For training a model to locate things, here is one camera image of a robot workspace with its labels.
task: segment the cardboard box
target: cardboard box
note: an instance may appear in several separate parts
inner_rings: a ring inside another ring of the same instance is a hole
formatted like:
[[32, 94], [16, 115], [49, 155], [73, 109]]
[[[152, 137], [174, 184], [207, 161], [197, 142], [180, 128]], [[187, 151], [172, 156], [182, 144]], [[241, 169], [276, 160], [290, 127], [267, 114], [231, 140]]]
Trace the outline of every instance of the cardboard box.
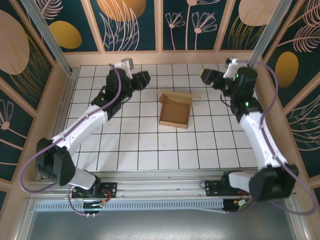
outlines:
[[176, 91], [157, 90], [162, 93], [159, 103], [162, 104], [159, 124], [168, 127], [187, 129], [192, 98], [201, 99], [196, 94], [188, 94]]

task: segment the flower illustration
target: flower illustration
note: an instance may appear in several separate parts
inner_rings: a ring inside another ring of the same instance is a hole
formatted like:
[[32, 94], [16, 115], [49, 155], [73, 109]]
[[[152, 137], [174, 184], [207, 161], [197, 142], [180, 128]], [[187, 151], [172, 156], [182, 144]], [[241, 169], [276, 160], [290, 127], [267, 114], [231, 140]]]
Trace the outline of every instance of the flower illustration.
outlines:
[[201, 33], [208, 33], [217, 30], [217, 24], [214, 24], [215, 19], [215, 12], [213, 13], [202, 13], [201, 17], [199, 18], [199, 12], [195, 12], [192, 14], [192, 23], [195, 32], [195, 50], [197, 50], [197, 37], [198, 34]]
[[12, 113], [14, 112], [14, 104], [8, 101], [5, 105], [5, 101], [0, 100], [0, 127], [2, 130], [8, 130], [10, 126], [10, 120]]
[[216, 4], [220, 0], [186, 0], [186, 3], [189, 5], [188, 12], [186, 16], [186, 26], [185, 26], [185, 50], [188, 50], [188, 26], [189, 26], [189, 15], [191, 6], [196, 5], [206, 5], [206, 4]]
[[185, 25], [186, 22], [183, 21], [183, 17], [181, 15], [181, 12], [179, 12], [179, 13], [175, 12], [172, 15], [170, 12], [168, 12], [165, 14], [165, 19], [166, 19], [166, 22], [168, 23], [169, 28], [170, 28], [173, 50], [176, 50], [172, 29], [177, 28], [177, 27], [181, 27], [181, 26]]

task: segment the black bracket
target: black bracket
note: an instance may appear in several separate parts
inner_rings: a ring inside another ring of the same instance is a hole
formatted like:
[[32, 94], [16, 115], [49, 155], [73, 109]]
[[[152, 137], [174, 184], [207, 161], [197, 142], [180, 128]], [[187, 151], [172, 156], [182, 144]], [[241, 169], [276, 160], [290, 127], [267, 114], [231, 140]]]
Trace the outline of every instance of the black bracket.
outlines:
[[221, 180], [205, 181], [205, 194], [207, 197], [242, 196], [242, 191], [237, 188], [224, 187]]
[[101, 182], [100, 183], [100, 188], [97, 191], [97, 194], [95, 197], [92, 197], [83, 191], [81, 191], [81, 188], [74, 188], [72, 192], [72, 198], [73, 199], [105, 199], [106, 195], [102, 192], [103, 190], [106, 190], [111, 193], [111, 198], [114, 199], [117, 195], [117, 183], [116, 182]]

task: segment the white tile floor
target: white tile floor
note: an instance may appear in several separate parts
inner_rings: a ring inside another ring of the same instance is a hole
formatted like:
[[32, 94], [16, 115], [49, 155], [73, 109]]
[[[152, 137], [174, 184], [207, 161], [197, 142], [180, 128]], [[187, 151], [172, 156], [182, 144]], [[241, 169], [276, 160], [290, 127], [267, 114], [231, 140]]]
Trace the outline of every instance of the white tile floor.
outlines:
[[[135, 65], [132, 72], [148, 71], [150, 84], [87, 138], [72, 157], [74, 164], [88, 171], [256, 167], [248, 137], [220, 101], [220, 91], [202, 83], [203, 68], [226, 71], [223, 63]], [[66, 127], [85, 112], [109, 70], [104, 65], [80, 68]], [[158, 124], [157, 88], [201, 97], [194, 99], [188, 129]]]

